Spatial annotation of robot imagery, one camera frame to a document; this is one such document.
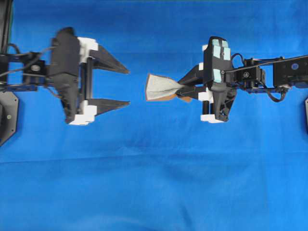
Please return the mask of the black white gripper, image-right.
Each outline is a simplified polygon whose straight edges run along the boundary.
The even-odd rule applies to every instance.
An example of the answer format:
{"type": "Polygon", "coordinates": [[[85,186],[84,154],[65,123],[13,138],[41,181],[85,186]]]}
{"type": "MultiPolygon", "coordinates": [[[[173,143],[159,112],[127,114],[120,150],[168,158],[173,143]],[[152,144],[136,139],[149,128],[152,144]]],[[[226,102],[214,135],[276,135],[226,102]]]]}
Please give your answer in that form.
{"type": "Polygon", "coordinates": [[[199,66],[192,68],[178,83],[183,85],[178,89],[175,94],[179,98],[189,97],[192,99],[199,100],[203,103],[203,111],[200,116],[201,121],[208,123],[224,123],[216,120],[214,115],[213,107],[213,93],[203,84],[204,77],[204,63],[202,64],[203,69],[200,70],[199,66]]]}

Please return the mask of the black white gripper, image-left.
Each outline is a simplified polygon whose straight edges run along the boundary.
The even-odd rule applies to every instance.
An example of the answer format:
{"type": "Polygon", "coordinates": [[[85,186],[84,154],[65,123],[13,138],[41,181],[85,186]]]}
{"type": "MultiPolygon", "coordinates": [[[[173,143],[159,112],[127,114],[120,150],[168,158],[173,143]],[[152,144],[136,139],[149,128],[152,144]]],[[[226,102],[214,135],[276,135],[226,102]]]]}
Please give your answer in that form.
{"type": "Polygon", "coordinates": [[[67,44],[79,54],[77,60],[81,69],[81,89],[79,90],[77,112],[69,120],[69,125],[88,125],[94,122],[95,116],[130,104],[130,101],[92,99],[92,61],[94,69],[129,74],[129,70],[125,66],[93,38],[68,36],[67,44]]]}

